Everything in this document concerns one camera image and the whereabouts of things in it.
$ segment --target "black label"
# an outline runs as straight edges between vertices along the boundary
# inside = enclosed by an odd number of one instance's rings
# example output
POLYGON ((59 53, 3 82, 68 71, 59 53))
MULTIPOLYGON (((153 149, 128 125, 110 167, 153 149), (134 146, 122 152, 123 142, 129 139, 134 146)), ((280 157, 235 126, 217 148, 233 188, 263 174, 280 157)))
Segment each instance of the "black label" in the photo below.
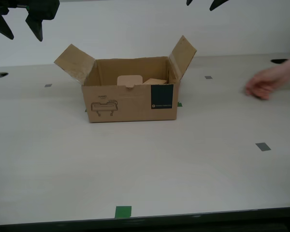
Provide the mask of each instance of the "black label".
POLYGON ((151 108, 171 109, 173 102, 173 85, 151 86, 151 108))

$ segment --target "cardboard piece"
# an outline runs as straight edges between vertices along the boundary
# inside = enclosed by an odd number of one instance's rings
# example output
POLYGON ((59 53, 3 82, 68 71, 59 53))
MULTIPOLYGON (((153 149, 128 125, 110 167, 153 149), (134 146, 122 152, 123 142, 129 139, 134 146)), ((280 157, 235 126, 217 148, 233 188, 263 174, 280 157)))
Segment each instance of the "cardboard piece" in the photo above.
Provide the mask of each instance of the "cardboard piece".
POLYGON ((149 80, 145 81, 143 85, 163 85, 166 84, 167 80, 159 80, 159 79, 153 79, 150 78, 149 80))
POLYGON ((169 57, 94 59, 71 44, 55 64, 82 84, 90 122, 174 120, 180 80, 195 53, 184 36, 169 57))
POLYGON ((143 78, 140 75, 124 75, 117 78, 118 86, 126 86, 127 88, 133 88, 134 85, 141 85, 143 78))

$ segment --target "gray tape marker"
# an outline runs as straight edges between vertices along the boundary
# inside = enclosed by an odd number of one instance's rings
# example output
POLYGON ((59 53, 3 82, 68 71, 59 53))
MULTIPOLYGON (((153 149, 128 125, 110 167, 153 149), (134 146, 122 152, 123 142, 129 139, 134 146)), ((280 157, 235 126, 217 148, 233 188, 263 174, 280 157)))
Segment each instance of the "gray tape marker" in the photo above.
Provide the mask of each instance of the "gray tape marker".
POLYGON ((261 151, 270 151, 270 147, 266 143, 258 143, 256 144, 261 151))

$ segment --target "white wall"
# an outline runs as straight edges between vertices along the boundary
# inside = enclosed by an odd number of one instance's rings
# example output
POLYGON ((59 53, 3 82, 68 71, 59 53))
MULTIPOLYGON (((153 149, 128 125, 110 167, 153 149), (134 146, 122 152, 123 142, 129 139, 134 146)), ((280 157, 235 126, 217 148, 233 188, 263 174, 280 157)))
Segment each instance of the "white wall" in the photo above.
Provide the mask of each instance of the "white wall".
POLYGON ((290 52, 290 0, 101 0, 61 3, 43 22, 43 42, 27 26, 25 9, 5 17, 0 66, 52 63, 71 43, 95 58, 168 55, 184 34, 198 56, 290 52))

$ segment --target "box flap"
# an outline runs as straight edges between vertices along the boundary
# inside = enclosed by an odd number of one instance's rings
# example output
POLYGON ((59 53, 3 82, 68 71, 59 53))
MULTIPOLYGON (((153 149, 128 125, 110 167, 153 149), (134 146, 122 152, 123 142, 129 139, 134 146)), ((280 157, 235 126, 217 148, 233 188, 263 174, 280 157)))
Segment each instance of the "box flap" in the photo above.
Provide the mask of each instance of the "box flap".
POLYGON ((182 36, 169 56, 178 80, 182 79, 197 50, 182 36))
POLYGON ((54 63, 83 85, 94 61, 93 57, 71 44, 54 63))

